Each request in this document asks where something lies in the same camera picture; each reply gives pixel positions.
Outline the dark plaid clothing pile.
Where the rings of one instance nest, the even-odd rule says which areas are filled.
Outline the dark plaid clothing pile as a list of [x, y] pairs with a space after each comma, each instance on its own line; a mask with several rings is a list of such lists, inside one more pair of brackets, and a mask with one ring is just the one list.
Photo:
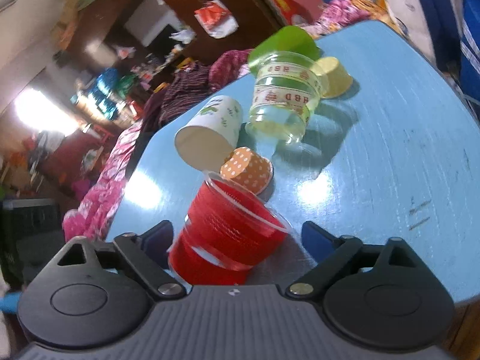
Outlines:
[[212, 65], [194, 61], [175, 73], [173, 82], [153, 94], [142, 117], [142, 133], [155, 133], [247, 71], [249, 49], [231, 49]]

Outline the blue fabric tote bag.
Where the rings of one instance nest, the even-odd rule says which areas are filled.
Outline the blue fabric tote bag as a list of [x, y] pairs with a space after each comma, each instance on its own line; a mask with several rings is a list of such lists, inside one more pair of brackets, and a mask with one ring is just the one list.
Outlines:
[[460, 87], [479, 101], [479, 0], [463, 0]]

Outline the white and navy paper bag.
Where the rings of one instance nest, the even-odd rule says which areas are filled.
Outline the white and navy paper bag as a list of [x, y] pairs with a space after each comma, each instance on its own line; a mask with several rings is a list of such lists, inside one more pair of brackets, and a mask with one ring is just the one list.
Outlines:
[[461, 60], [463, 0], [385, 0], [402, 34], [442, 72]]

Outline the green plastic cup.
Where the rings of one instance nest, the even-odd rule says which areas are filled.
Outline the green plastic cup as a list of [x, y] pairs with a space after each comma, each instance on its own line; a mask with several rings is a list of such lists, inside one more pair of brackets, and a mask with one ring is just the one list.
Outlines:
[[247, 59], [250, 73], [255, 76], [264, 58], [283, 51], [300, 54], [311, 60], [320, 57], [320, 49], [312, 37], [303, 28], [289, 25], [278, 30], [250, 52]]

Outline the red transparent plastic cup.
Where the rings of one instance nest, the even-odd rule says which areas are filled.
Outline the red transparent plastic cup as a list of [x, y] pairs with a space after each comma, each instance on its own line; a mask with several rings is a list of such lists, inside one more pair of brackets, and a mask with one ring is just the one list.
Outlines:
[[284, 242], [291, 226], [239, 184], [215, 172], [203, 175], [169, 251], [169, 267], [192, 285], [244, 284]]

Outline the dark red wooden wardrobe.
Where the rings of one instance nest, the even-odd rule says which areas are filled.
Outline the dark red wooden wardrobe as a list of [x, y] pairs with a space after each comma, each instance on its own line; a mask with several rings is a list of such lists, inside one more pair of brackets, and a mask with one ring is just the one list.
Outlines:
[[[196, 37], [181, 52], [181, 57], [192, 58], [204, 65], [214, 63], [228, 50], [253, 49], [282, 26], [266, 0], [220, 0], [238, 23], [238, 29], [225, 38], [210, 37], [194, 17], [196, 10], [213, 0], [164, 0], [180, 20], [191, 27]], [[73, 60], [91, 72], [103, 67], [87, 50], [100, 47], [106, 38], [125, 38], [120, 22], [140, 4], [141, 0], [95, 0], [69, 24], [57, 41]]]

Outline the white paper cup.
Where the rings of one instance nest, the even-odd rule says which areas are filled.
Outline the white paper cup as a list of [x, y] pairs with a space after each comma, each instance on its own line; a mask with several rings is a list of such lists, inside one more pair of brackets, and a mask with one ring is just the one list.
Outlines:
[[185, 163], [201, 172], [219, 172], [237, 147], [242, 121], [238, 101], [214, 96], [177, 131], [176, 151]]

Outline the orange polka dot cupcake cup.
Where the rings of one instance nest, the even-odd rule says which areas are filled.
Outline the orange polka dot cupcake cup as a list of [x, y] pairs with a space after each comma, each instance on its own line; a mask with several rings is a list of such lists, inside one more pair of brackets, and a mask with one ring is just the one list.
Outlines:
[[248, 189], [253, 194], [264, 192], [273, 177], [272, 163], [248, 147], [239, 147], [220, 167], [220, 175]]

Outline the clear cup with ribbon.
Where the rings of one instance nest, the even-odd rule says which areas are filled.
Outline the clear cup with ribbon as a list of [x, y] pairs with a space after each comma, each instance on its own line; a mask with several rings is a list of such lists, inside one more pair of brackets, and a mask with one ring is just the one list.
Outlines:
[[329, 89], [317, 62], [291, 51], [275, 51], [259, 62], [246, 131], [286, 144], [300, 142]]

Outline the orange white plastic bag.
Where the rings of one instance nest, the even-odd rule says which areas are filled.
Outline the orange white plastic bag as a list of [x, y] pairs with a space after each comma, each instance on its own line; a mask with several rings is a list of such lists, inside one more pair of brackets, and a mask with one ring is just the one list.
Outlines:
[[221, 0], [205, 2], [194, 12], [194, 17], [211, 38], [226, 38], [239, 29], [238, 22]]

